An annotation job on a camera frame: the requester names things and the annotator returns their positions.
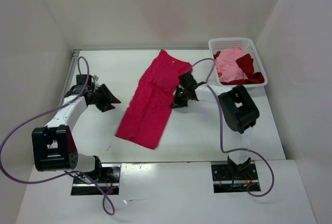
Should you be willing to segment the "magenta t shirt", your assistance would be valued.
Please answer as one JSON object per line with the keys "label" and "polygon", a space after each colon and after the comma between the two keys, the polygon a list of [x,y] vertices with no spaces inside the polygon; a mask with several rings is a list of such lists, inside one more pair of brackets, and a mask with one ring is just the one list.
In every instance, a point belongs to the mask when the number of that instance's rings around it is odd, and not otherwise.
{"label": "magenta t shirt", "polygon": [[179,76],[192,65],[160,50],[138,82],[115,136],[140,146],[156,149],[168,119]]}

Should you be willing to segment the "light pink t shirt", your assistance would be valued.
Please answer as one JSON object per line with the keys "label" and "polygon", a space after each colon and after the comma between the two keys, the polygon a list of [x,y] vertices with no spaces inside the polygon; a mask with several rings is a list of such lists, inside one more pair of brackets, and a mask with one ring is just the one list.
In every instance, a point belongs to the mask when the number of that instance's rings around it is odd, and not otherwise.
{"label": "light pink t shirt", "polygon": [[215,55],[215,66],[219,81],[229,83],[234,80],[248,79],[245,72],[238,66],[237,59],[245,56],[243,49],[237,46],[234,49],[224,49]]}

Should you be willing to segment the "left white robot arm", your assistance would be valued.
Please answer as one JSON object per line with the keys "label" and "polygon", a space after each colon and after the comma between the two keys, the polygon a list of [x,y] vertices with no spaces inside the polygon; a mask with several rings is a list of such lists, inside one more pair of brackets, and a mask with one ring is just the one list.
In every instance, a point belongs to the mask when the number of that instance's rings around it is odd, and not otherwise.
{"label": "left white robot arm", "polygon": [[104,175],[99,157],[80,154],[72,130],[88,106],[94,105],[104,113],[120,103],[105,84],[87,89],[83,85],[72,86],[56,115],[44,127],[32,131],[36,169],[39,172],[78,170],[91,182],[99,182]]}

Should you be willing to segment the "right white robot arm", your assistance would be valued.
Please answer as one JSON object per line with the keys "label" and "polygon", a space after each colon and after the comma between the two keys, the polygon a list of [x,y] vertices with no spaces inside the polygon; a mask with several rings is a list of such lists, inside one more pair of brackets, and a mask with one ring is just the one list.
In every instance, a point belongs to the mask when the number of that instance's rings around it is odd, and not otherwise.
{"label": "right white robot arm", "polygon": [[[200,82],[193,86],[178,86],[174,94],[171,108],[188,106],[188,101],[206,101],[218,106],[220,122],[220,149],[227,154],[227,171],[231,178],[239,179],[248,170],[251,158],[249,151],[251,132],[259,110],[243,85],[237,85],[230,90]],[[232,131],[232,141],[235,148],[224,149],[224,127]]]}

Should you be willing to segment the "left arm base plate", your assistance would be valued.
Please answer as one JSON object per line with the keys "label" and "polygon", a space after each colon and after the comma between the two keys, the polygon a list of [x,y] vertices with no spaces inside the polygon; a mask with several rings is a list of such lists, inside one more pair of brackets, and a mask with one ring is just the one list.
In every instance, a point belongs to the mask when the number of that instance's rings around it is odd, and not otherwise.
{"label": "left arm base plate", "polygon": [[[101,174],[96,176],[93,173],[87,173],[107,195],[119,194],[120,183],[120,164],[103,164]],[[71,189],[72,196],[83,195],[102,195],[99,189],[86,176],[76,174],[73,176]]]}

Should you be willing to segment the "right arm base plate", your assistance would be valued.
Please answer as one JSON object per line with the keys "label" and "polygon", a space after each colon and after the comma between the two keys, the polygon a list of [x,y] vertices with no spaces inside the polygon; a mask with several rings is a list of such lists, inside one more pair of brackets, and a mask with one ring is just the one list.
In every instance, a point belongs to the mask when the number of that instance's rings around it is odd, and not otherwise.
{"label": "right arm base plate", "polygon": [[251,163],[248,169],[239,176],[232,177],[226,162],[211,163],[214,193],[260,192],[256,165]]}

